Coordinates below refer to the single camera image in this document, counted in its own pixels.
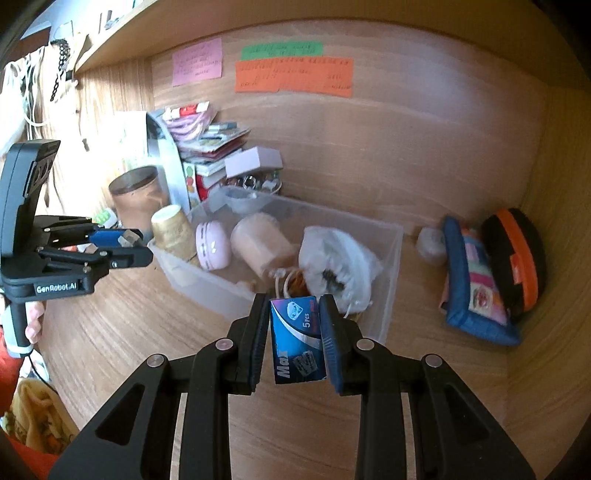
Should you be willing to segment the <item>person hand on handle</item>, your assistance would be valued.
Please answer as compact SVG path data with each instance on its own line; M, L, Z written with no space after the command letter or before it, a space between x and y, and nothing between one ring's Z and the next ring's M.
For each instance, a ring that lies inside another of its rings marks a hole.
M42 335L45 303L39 301L27 302L25 307L27 315L27 327L24 330L24 333L31 344L36 344L39 342ZM1 295L1 308L1 328L5 330L10 310L8 300L4 295Z

